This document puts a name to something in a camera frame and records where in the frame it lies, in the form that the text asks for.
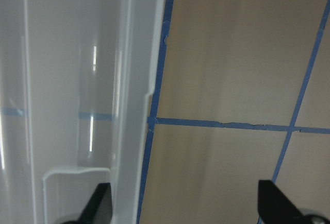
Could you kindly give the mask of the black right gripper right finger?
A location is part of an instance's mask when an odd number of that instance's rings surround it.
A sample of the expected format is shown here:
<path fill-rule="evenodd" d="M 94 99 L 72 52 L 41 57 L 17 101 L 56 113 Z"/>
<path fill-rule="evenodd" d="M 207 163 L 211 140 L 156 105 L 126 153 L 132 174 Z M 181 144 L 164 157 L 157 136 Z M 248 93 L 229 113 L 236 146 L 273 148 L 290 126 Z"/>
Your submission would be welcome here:
<path fill-rule="evenodd" d="M 263 223 L 300 223 L 302 212 L 271 181 L 258 181 L 257 211 Z"/>

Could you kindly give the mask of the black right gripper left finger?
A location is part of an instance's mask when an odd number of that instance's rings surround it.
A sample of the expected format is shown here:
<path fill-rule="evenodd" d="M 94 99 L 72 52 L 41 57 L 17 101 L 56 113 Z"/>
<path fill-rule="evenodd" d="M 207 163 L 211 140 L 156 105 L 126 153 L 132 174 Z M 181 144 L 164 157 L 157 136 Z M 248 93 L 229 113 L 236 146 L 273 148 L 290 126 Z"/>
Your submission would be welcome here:
<path fill-rule="evenodd" d="M 112 220 L 112 194 L 110 183 L 97 185 L 83 209 L 77 223 L 108 224 Z"/>

